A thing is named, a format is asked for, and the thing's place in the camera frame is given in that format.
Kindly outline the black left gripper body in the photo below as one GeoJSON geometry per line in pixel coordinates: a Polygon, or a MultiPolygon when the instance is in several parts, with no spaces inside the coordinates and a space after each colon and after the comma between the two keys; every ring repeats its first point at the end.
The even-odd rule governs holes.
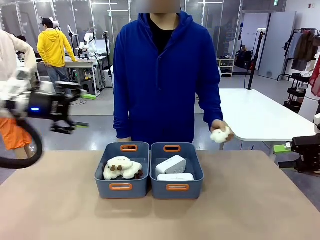
{"type": "Polygon", "coordinates": [[[69,116],[70,98],[63,94],[33,91],[29,96],[27,117],[64,121],[69,116]]]}

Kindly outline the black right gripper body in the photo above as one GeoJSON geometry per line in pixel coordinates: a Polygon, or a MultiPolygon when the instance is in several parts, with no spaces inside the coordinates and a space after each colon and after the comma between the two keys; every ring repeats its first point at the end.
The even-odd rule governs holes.
{"type": "Polygon", "coordinates": [[[294,137],[291,151],[308,159],[317,159],[320,156],[320,135],[294,137]]]}

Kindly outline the person's left hand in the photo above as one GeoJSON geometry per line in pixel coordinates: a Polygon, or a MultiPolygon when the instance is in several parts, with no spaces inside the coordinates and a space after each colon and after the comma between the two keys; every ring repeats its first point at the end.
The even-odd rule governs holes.
{"type": "Polygon", "coordinates": [[[226,138],[226,141],[225,142],[229,142],[233,139],[234,137],[234,133],[233,131],[231,130],[230,127],[228,127],[228,125],[222,121],[222,120],[219,120],[219,119],[216,119],[212,122],[211,124],[211,128],[210,128],[210,131],[213,132],[215,130],[222,130],[223,132],[226,131],[226,128],[229,129],[229,134],[228,134],[228,137],[226,138]]]}

